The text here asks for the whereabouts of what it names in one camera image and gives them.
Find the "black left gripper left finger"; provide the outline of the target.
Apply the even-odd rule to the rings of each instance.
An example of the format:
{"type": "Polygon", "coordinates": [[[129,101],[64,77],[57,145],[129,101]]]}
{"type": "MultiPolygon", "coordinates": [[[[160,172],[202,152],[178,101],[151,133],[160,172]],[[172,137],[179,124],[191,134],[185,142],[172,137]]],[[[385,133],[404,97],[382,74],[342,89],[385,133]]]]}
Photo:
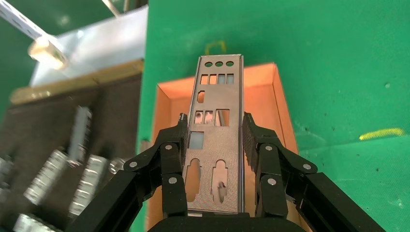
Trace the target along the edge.
{"type": "Polygon", "coordinates": [[[127,232],[143,202],[162,187],[165,217],[186,216],[182,177],[188,117],[181,113],[174,127],[159,131],[154,145],[125,163],[69,226],[71,232],[127,232]]]}

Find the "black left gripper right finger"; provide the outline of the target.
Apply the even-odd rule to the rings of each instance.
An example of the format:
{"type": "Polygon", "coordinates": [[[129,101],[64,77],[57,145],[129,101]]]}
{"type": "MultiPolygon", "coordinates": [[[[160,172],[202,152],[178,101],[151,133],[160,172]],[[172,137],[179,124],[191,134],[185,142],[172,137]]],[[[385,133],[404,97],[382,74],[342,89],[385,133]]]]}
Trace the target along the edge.
{"type": "Polygon", "coordinates": [[[314,232],[381,232],[382,227],[315,164],[288,150],[275,131],[242,123],[243,149],[255,173],[255,216],[289,228],[287,198],[314,232]]]}

